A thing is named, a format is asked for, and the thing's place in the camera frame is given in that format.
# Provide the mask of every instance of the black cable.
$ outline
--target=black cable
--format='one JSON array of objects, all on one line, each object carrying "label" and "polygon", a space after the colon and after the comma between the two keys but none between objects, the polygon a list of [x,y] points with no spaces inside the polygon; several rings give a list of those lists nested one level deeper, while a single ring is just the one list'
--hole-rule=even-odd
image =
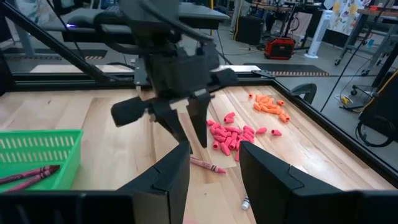
[{"label": "black cable", "polygon": [[224,56],[224,57],[223,57],[223,59],[224,59],[224,64],[226,65],[223,43],[221,42],[221,38],[220,38],[220,34],[218,33],[218,30],[216,30],[216,31],[217,31],[218,41],[220,42],[221,52],[223,53],[223,56]]},{"label": "black cable", "polygon": [[[365,130],[362,131],[362,126],[363,124],[363,120],[365,119],[377,119],[379,122],[385,122],[389,125],[389,134],[388,134],[388,139],[382,143],[382,144],[373,144],[370,143],[366,137],[366,132]],[[386,147],[388,145],[390,145],[393,141],[394,141],[394,134],[395,134],[396,128],[394,126],[394,124],[392,124],[390,121],[388,121],[386,118],[383,118],[382,116],[379,115],[372,115],[371,117],[364,117],[357,125],[356,129],[355,129],[355,136],[357,137],[357,139],[362,140],[363,143],[365,143],[366,146],[369,147]]]},{"label": "black cable", "polygon": [[180,31],[181,33],[183,33],[197,41],[200,41],[200,42],[213,41],[213,38],[211,36],[203,34],[201,32],[197,32],[196,30],[185,25],[184,23],[182,23],[176,19],[168,18],[167,16],[163,15],[150,1],[139,0],[139,5],[143,10],[145,10],[149,14],[153,15],[158,20],[166,23],[173,29]]},{"label": "black cable", "polygon": [[70,30],[69,30],[68,26],[66,25],[66,23],[62,20],[61,16],[58,15],[58,13],[55,11],[55,8],[52,6],[50,0],[46,0],[46,1],[47,1],[47,4],[51,7],[51,10],[52,10],[52,11],[54,12],[54,14],[58,17],[58,19],[61,21],[61,23],[62,23],[62,25],[63,25],[63,28],[67,31],[67,33],[68,33],[68,35],[70,36],[71,40],[72,40],[73,43],[75,44],[76,49],[77,49],[77,51],[79,52],[80,56],[81,56],[83,59],[85,59],[85,57],[84,57],[84,55],[83,55],[83,52],[80,50],[79,46],[77,45],[77,42],[76,42],[75,38],[73,37],[72,32],[70,32]]},{"label": "black cable", "polygon": [[[381,14],[386,10],[387,5],[389,4],[390,0],[387,1],[387,3],[383,6],[383,8],[380,10],[379,14],[374,18],[373,23],[370,25],[368,32],[365,35],[364,39],[367,39],[369,34],[371,33],[371,31],[373,30],[373,26],[376,24],[377,20],[380,18]],[[354,53],[351,55],[351,57],[349,58],[346,66],[344,67],[343,71],[341,72],[340,76],[338,77],[336,84],[334,85],[334,87],[331,89],[331,92],[328,96],[328,98],[326,99],[325,104],[322,106],[320,112],[322,113],[323,109],[325,109],[325,106],[328,104],[328,101],[330,99],[330,97],[332,96],[334,90],[337,87],[337,84],[339,83],[339,81],[341,80],[342,76],[344,75],[344,72],[346,71],[349,63],[351,62],[351,60],[353,59],[353,57],[356,55],[357,51],[359,50],[359,48],[362,46],[364,42],[359,43],[359,45],[357,46],[357,48],[355,49]]]}]

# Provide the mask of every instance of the wooden tabletop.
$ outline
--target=wooden tabletop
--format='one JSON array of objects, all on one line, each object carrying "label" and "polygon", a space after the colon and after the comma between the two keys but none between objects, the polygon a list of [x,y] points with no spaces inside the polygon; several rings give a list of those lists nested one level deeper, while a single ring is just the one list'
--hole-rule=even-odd
[{"label": "wooden tabletop", "polygon": [[265,9],[265,10],[270,10],[270,11],[279,11],[279,12],[290,12],[292,8],[289,7],[276,7],[276,6],[271,6],[265,3],[261,2],[253,2],[251,3],[251,6],[253,7],[258,7],[259,9]]},{"label": "wooden tabletop", "polygon": [[[370,9],[358,9],[357,13],[359,14],[365,14],[369,16],[377,16],[379,15],[380,11],[375,11],[375,10],[370,10]],[[381,16],[394,16],[398,17],[398,11],[385,11],[381,14]]]},{"label": "wooden tabletop", "polygon": [[[253,110],[248,92],[285,100],[291,122],[281,123],[272,114]],[[283,136],[257,136],[255,145],[335,187],[393,189],[393,186],[359,160],[296,106],[270,86],[231,87],[215,93],[208,119],[222,121],[236,113],[233,126],[279,129]],[[115,127],[110,108],[137,96],[135,90],[52,91],[6,93],[0,97],[0,129],[82,128],[81,166],[72,189],[117,189],[163,158],[177,142],[149,116],[130,125]],[[153,96],[143,93],[143,98]],[[191,165],[186,220],[192,223],[255,223],[252,211],[241,210],[245,196],[239,163],[210,147],[200,146],[187,111],[179,110],[180,122],[192,144],[193,157],[227,170],[215,174]]]}]

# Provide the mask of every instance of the poster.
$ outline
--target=poster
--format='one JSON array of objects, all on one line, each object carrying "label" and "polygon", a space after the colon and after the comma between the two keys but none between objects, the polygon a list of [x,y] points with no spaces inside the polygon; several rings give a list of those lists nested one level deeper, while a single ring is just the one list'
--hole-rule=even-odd
[{"label": "poster", "polygon": [[359,18],[358,9],[363,9],[371,0],[325,0],[324,5],[333,6],[328,29],[349,35]]}]

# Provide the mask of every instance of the red generator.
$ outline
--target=red generator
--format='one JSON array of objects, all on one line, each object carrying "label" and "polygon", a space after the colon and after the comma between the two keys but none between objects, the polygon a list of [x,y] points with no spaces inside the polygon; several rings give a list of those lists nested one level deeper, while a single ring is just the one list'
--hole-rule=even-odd
[{"label": "red generator", "polygon": [[294,53],[295,41],[289,37],[276,37],[267,41],[264,56],[268,59],[289,60]]}]

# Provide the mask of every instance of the green plastic basket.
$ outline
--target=green plastic basket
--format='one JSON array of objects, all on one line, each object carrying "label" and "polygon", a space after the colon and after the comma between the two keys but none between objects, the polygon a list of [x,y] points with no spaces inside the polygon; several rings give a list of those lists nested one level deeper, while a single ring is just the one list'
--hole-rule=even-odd
[{"label": "green plastic basket", "polygon": [[[47,165],[61,168],[27,190],[67,190],[80,165],[80,141],[83,131],[1,131],[0,178]],[[26,181],[0,185],[0,192]]]}]

